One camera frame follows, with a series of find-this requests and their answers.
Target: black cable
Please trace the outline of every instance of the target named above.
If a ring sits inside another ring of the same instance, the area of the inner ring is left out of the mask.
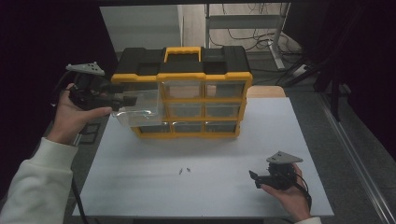
[[[214,45],[216,45],[216,46],[224,47],[224,45],[215,43],[215,42],[212,40],[212,36],[211,36],[210,34],[209,34],[209,40],[210,40],[210,42],[211,42],[212,44],[214,44]]]
[[[250,14],[253,10],[256,10],[256,5],[257,5],[257,3],[254,4],[254,8],[251,8],[251,7],[250,7],[250,3],[247,3],[248,8],[250,9],[249,14]]]
[[[225,10],[224,4],[221,4],[221,6],[222,6],[223,14],[224,14],[224,15],[227,15],[227,11]],[[262,14],[262,11],[263,11],[263,8],[264,8],[264,7],[266,8],[266,11],[267,11],[267,14],[268,14],[267,5],[263,5],[262,8],[259,10],[259,13]],[[259,46],[262,44],[262,42],[271,41],[271,40],[272,40],[272,39],[270,39],[270,38],[261,39],[263,36],[266,36],[266,35],[269,35],[269,34],[256,35],[257,30],[258,30],[258,29],[254,29],[253,35],[250,36],[250,37],[234,37],[234,36],[231,34],[230,29],[227,29],[228,34],[229,34],[229,36],[230,36],[231,39],[234,39],[234,40],[255,39],[255,40],[256,40],[256,44],[255,44],[254,46],[252,46],[252,47],[246,49],[246,50],[250,50],[250,49],[254,49],[254,48],[257,48],[257,49],[266,49],[266,48],[268,48],[268,47],[269,47],[268,44],[267,44],[267,45],[264,45],[264,46],[261,46],[261,47],[259,47]]]
[[[266,69],[259,69],[259,68],[250,68],[252,71],[260,71],[260,72],[272,72],[272,73],[283,73],[285,71],[278,71],[278,70],[266,70]]]
[[[272,41],[272,39],[261,39],[261,40],[258,40],[256,42],[256,48],[257,49],[266,49],[266,48],[270,47],[272,45],[272,43],[269,44],[268,41]]]
[[[75,195],[75,198],[76,198],[79,215],[81,216],[82,222],[84,224],[90,224],[88,222],[87,217],[85,216],[84,207],[82,206],[81,198],[79,197],[79,192],[78,192],[76,180],[74,177],[72,178],[72,190],[73,190],[73,194]]]
[[[301,66],[301,64],[304,63],[304,61],[306,60],[305,57],[301,57],[296,63],[294,63],[290,69],[288,70],[287,73],[283,74],[282,77],[279,78],[279,80],[276,82],[276,86],[280,86],[282,87],[282,85],[280,85],[279,83],[281,82],[282,79],[284,79],[285,77],[287,77],[288,75],[290,75],[290,71],[293,71],[295,68],[297,68],[299,65]]]
[[[291,52],[291,50],[289,49],[289,37],[286,36],[286,35],[280,35],[280,36],[286,38],[286,42],[285,42],[286,49],[287,49],[289,52]]]
[[[251,84],[251,85],[252,85],[252,86],[256,86],[256,85],[258,85],[259,83],[262,83],[262,82],[269,82],[269,81],[272,81],[272,80],[275,80],[275,79],[277,79],[277,77],[273,77],[273,78],[270,78],[270,79],[265,79],[265,80],[257,81],[257,82],[254,82],[254,83]]]
[[[312,197],[309,194],[308,190],[305,189],[303,186],[301,186],[299,183],[297,183],[297,181],[291,181],[289,178],[287,178],[285,175],[283,175],[282,173],[276,171],[276,173],[281,176],[284,180],[288,181],[290,184],[292,184],[295,188],[297,188],[306,198],[306,202],[308,203],[308,209],[309,211],[311,211],[311,206],[312,206]]]

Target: gray floor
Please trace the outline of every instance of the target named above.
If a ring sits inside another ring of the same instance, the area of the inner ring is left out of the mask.
[[[277,12],[276,4],[268,5],[265,13]],[[229,13],[247,12],[257,13],[255,4],[243,6],[226,6]],[[185,17],[184,28],[184,46],[202,46],[204,44],[204,8],[202,6],[184,6]],[[212,13],[222,13],[221,5],[213,6]],[[235,36],[250,36],[253,31],[232,31]],[[250,42],[241,42],[233,40],[226,31],[211,32],[214,42],[223,45],[242,45],[250,46]],[[281,38],[281,48],[286,47],[286,37]],[[299,46],[290,41],[291,50],[299,49]],[[250,67],[254,69],[263,69],[267,71],[254,70],[253,83],[257,85],[275,85],[282,83],[289,77],[283,77],[284,72],[277,72],[275,64],[267,49],[253,49],[248,53]],[[285,56],[284,63],[287,67],[296,62],[298,57]],[[337,132],[334,130],[331,121],[327,117],[326,94],[314,92],[312,88],[316,77],[311,77],[303,82],[286,88],[285,92],[290,98],[294,112],[300,123],[304,139],[308,145],[309,151],[317,166],[320,179],[325,188],[326,194],[335,213],[334,217],[323,217],[322,222],[325,224],[361,224],[361,223],[386,223],[381,220],[374,207],[374,201],[369,197],[367,188],[365,188],[359,178],[359,171],[348,157],[346,149],[340,141]],[[361,158],[364,167],[367,169],[370,177],[375,182],[380,193],[386,199],[390,211],[396,211],[396,163],[382,147],[378,140],[371,134],[363,123],[357,118],[353,110],[347,104],[347,95],[340,98],[339,112],[340,124],[346,131],[347,137],[356,149],[358,156]],[[106,127],[106,119],[96,121],[101,124],[99,136],[93,145],[82,145],[78,152],[73,170],[78,187],[81,189],[90,170],[95,151],[98,147],[100,135]],[[90,141],[91,136],[83,140]],[[82,223],[79,217],[72,217],[71,213],[76,205],[76,200],[70,193],[69,203],[66,208],[64,223]],[[286,223],[279,218],[270,219],[215,219],[215,220],[174,220],[174,219],[132,219],[128,217],[89,217],[90,223],[267,223],[277,224]]]

